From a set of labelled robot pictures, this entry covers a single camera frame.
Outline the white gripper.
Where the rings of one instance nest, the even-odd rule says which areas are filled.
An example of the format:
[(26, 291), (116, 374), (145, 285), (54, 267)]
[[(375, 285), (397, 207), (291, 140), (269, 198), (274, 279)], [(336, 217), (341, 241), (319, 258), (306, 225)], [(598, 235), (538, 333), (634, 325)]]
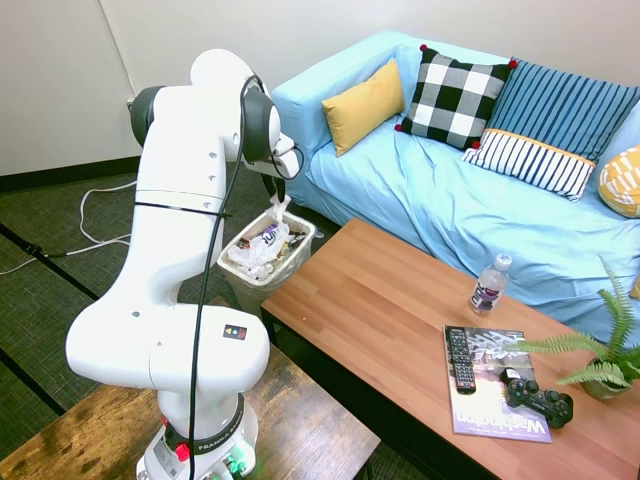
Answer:
[[(285, 134), (280, 134), (272, 150), (272, 163), (277, 176), (297, 176), (300, 173), (300, 160), (298, 159), (298, 147), (295, 142)], [(282, 178), (269, 177), (270, 195), (284, 203), (286, 196), (286, 182)]]

